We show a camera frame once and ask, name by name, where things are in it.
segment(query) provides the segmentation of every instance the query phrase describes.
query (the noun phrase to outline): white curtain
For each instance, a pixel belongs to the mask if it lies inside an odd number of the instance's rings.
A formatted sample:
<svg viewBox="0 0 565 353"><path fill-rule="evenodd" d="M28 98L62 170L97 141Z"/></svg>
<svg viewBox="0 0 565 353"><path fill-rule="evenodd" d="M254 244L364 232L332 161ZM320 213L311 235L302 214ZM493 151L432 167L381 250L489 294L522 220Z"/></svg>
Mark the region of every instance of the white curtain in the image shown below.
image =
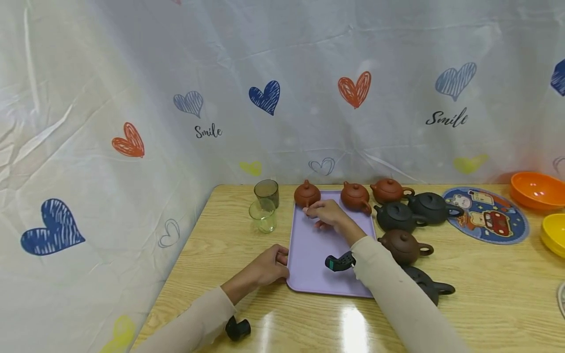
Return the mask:
<svg viewBox="0 0 565 353"><path fill-rule="evenodd" d="M564 10L4 0L2 352L126 351L218 184L565 177Z"/></svg>

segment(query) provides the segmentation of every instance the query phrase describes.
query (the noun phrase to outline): yellow heart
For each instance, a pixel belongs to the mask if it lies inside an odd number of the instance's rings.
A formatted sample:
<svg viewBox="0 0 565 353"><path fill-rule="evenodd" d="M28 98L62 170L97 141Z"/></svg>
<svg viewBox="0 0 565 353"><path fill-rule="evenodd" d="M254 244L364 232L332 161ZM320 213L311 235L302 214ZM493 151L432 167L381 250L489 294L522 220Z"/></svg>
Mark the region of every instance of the yellow heart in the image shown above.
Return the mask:
<svg viewBox="0 0 565 353"><path fill-rule="evenodd" d="M114 323L114 337L100 353L125 353L136 337L136 325L127 315L122 315Z"/></svg>
<svg viewBox="0 0 565 353"><path fill-rule="evenodd" d="M473 158L459 157L453 160L453 166L460 173L471 174L476 172L487 159L489 159L489 156L486 154Z"/></svg>
<svg viewBox="0 0 565 353"><path fill-rule="evenodd" d="M262 171L261 162L258 160L251 164L247 162L240 162L240 168L247 174L251 174L253 176L260 176Z"/></svg>

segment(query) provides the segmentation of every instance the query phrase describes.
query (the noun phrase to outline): plastic bowl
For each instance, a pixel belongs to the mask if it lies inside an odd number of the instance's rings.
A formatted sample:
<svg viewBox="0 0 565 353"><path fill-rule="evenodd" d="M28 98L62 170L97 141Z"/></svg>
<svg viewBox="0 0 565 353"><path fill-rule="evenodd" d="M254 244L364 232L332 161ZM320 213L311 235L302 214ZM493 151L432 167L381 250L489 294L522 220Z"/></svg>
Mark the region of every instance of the plastic bowl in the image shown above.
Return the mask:
<svg viewBox="0 0 565 353"><path fill-rule="evenodd" d="M541 224L541 240L555 254L565 258L565 213L544 218Z"/></svg>
<svg viewBox="0 0 565 353"><path fill-rule="evenodd" d="M565 207L565 183L549 175L520 172L510 180L510 196L516 202L537 210Z"/></svg>

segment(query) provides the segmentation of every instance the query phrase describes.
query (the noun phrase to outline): teapot handle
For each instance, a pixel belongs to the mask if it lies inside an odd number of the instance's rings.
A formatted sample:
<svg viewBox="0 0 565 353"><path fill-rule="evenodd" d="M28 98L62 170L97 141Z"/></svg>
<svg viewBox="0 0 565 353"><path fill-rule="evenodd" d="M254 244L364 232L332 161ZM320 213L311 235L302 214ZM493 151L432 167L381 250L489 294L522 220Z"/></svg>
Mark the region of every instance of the teapot handle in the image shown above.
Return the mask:
<svg viewBox="0 0 565 353"><path fill-rule="evenodd" d="M402 188L402 195L403 197L406 196L414 196L416 194L416 192L414 191L414 189L412 188Z"/></svg>
<svg viewBox="0 0 565 353"><path fill-rule="evenodd" d="M366 215L370 215L371 213L373 213L373 210L371 209L371 205L363 200L363 213L365 213Z"/></svg>
<svg viewBox="0 0 565 353"><path fill-rule="evenodd" d="M418 243L418 246L420 247L421 256L428 256L433 254L433 246L431 246L430 244Z"/></svg>
<svg viewBox="0 0 565 353"><path fill-rule="evenodd" d="M437 289L440 295L449 295L455 293L455 287L447 283L434 282L433 287Z"/></svg>
<svg viewBox="0 0 565 353"><path fill-rule="evenodd" d="M447 204L447 214L449 217L460 217L465 214L465 210L459 206L455 206L453 204Z"/></svg>
<svg viewBox="0 0 565 353"><path fill-rule="evenodd" d="M428 219L422 215L412 215L412 218L416 221L416 226L428 225Z"/></svg>

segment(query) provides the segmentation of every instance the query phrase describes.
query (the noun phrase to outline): blue placemat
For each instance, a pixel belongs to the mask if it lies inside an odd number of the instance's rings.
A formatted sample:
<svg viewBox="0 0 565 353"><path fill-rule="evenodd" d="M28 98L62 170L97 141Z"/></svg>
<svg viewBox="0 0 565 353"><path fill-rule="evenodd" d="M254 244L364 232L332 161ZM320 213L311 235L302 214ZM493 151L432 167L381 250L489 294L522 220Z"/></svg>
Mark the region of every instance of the blue placemat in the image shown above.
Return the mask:
<svg viewBox="0 0 565 353"><path fill-rule="evenodd" d="M522 211L491 191L460 186L446 191L444 199L465 210L463 216L449 218L449 223L475 239L510 245L529 234L528 219Z"/></svg>

